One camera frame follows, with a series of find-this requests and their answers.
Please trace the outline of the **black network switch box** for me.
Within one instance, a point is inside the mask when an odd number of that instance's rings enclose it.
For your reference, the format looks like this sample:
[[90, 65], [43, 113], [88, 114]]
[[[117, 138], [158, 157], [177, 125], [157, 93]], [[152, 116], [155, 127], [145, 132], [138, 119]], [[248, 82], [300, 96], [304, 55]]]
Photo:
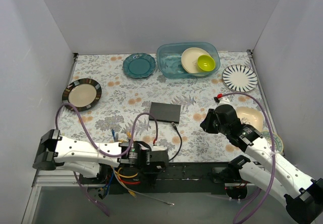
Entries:
[[149, 117], [151, 121], [156, 119], [160, 122], [174, 122], [178, 124], [180, 121], [181, 106], [177, 104], [152, 102], [149, 113], [151, 114]]

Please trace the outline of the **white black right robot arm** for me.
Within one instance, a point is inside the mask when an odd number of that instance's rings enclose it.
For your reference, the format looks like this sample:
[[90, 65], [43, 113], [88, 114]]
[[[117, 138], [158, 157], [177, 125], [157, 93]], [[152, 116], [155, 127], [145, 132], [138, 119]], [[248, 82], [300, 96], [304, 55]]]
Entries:
[[312, 223], [322, 214], [322, 179], [303, 173], [271, 150], [261, 132], [241, 123], [231, 105], [219, 104], [216, 109], [209, 109], [200, 127], [207, 133], [225, 135], [232, 145], [262, 165], [259, 168], [250, 158], [237, 157], [228, 170], [233, 182], [244, 179], [267, 191], [297, 223]]

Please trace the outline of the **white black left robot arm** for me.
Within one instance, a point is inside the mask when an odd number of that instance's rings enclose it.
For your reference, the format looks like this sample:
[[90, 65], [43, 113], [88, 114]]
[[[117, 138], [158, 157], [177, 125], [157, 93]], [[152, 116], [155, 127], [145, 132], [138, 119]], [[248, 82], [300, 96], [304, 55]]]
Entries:
[[103, 184], [112, 167], [130, 167], [153, 177], [169, 165], [168, 150], [144, 142], [98, 143], [74, 140], [52, 129], [44, 134], [32, 167], [40, 171], [64, 169], [80, 174], [82, 184]]

